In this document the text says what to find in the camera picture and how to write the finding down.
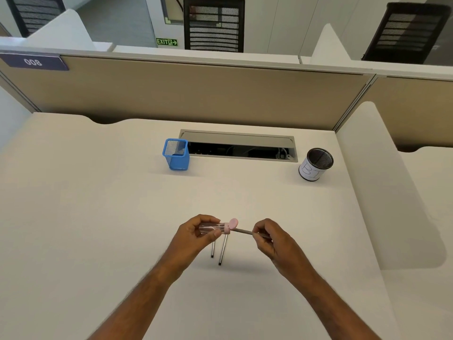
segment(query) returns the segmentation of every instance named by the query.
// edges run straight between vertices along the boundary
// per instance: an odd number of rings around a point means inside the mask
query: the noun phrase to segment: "black mesh chair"
[[[62,0],[6,0],[19,28],[26,38],[59,16],[66,9]]]
[[[244,52],[245,0],[184,0],[187,50]]]
[[[423,64],[450,12],[439,4],[388,3],[362,60]]]

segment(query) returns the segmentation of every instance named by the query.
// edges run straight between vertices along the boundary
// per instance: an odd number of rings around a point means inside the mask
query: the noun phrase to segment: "green exit sign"
[[[176,39],[167,39],[167,38],[156,38],[157,45],[168,45],[171,47],[177,47],[178,41]]]

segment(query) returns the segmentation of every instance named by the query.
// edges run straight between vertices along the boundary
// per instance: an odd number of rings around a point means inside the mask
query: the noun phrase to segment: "number 008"
[[[42,66],[42,63],[37,59],[26,59],[24,58],[24,62],[27,63],[29,66]]]

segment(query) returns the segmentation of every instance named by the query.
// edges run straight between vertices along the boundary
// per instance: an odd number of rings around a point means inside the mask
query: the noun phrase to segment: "blue mesh basket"
[[[165,141],[162,155],[166,158],[171,170],[187,170],[189,168],[189,149],[187,140],[169,138]]]

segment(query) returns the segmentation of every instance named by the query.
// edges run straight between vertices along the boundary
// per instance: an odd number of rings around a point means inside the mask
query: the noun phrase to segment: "person's left hand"
[[[198,253],[220,237],[220,230],[206,235],[200,233],[200,223],[219,223],[220,220],[208,215],[198,215],[181,224],[165,253],[157,262],[155,269],[163,271],[169,284],[174,283],[189,267]]]

